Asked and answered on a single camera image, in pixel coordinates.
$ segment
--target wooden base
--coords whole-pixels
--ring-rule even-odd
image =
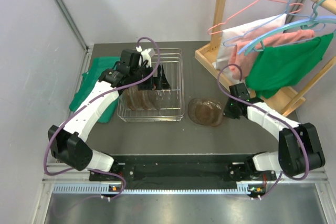
[[[218,49],[211,51],[210,43],[201,47],[199,50],[195,51],[195,58],[205,67],[215,78],[217,78],[219,70],[216,70],[212,63],[216,61],[218,54]],[[222,74],[220,77],[220,83],[228,90],[232,82]],[[269,99],[262,98],[268,106],[276,110],[284,116],[288,116],[296,108],[301,106],[305,102],[305,98],[301,97],[296,103],[291,107],[286,108],[286,105],[298,94],[292,87],[284,87],[280,89],[274,96]],[[255,96],[255,92],[251,92],[251,97]]]

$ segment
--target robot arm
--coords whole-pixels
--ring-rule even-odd
[[[113,170],[113,167],[118,168],[118,162],[113,157],[90,149],[85,142],[102,113],[113,101],[119,98],[123,90],[110,92],[91,103],[90,101],[107,91],[111,91],[111,88],[115,89],[132,84],[148,76],[153,71],[151,65],[151,57],[153,55],[154,50],[152,48],[144,51],[128,49],[122,51],[120,61],[116,64],[116,69],[114,70],[114,67],[106,69],[101,74],[93,90],[80,106],[81,108],[86,105],[87,108],[69,121],[56,136],[50,147],[54,158],[76,170],[86,168],[109,172],[111,169]],[[159,66],[157,75],[138,85],[138,88],[140,90],[170,88],[164,76],[163,67]],[[49,129],[49,140],[57,129],[58,127],[55,125]]]
[[[272,153],[258,153],[247,160],[246,165],[251,173],[262,172],[265,170],[284,171],[287,175],[295,176],[305,171],[305,160],[302,150],[291,130],[286,125],[275,120],[268,115],[287,122],[301,137],[308,154],[309,169],[313,170],[325,165],[324,154],[321,143],[314,125],[310,123],[300,124],[292,121],[275,110],[271,109],[260,98],[250,98],[244,83],[239,83],[229,87],[231,95],[248,101],[259,108],[267,111],[265,114],[259,109],[248,106],[230,98],[224,108],[224,116],[238,119],[241,116],[259,124],[279,142],[279,151]]]

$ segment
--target wire basket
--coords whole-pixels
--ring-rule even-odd
[[[157,63],[158,55],[152,57],[152,65]],[[155,97],[160,103],[158,109],[130,110],[118,103],[118,116],[125,122],[180,121],[184,115],[184,89],[182,51],[179,48],[160,49],[160,64],[171,86],[170,90],[156,90]]]

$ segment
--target wooden clothes rack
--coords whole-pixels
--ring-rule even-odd
[[[226,0],[216,0],[214,24],[217,25],[222,21]],[[326,10],[336,14],[336,0],[326,0],[321,6]],[[220,27],[215,27],[213,32],[219,31]],[[221,43],[221,34],[212,34],[211,42],[199,50],[195,51],[195,58],[215,77],[217,78],[219,70],[216,70],[212,63],[216,61],[219,44]],[[334,65],[336,64],[336,56],[334,56],[299,92],[292,87],[281,88],[273,97],[263,100],[274,110],[284,116],[289,115],[296,108],[305,102],[303,97],[312,86],[314,86]],[[222,73],[219,79],[220,83],[228,89],[232,82]]]

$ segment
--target metal floor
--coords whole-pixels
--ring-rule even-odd
[[[225,104],[227,97],[217,86],[216,79],[195,59],[195,50],[206,41],[161,42],[161,48],[181,48],[183,59],[185,115],[180,122],[125,123],[115,112],[107,124],[97,123],[87,144],[110,154],[190,154],[190,153],[257,153],[275,151],[278,142],[259,125],[245,118],[224,119],[219,127],[194,124],[187,115],[192,98],[211,98]],[[95,44],[94,58],[119,56],[134,43]]]
[[[279,185],[262,201],[224,195],[123,195],[115,201],[89,199],[61,215],[86,195],[53,195],[45,224],[139,223],[325,224],[314,184]]]

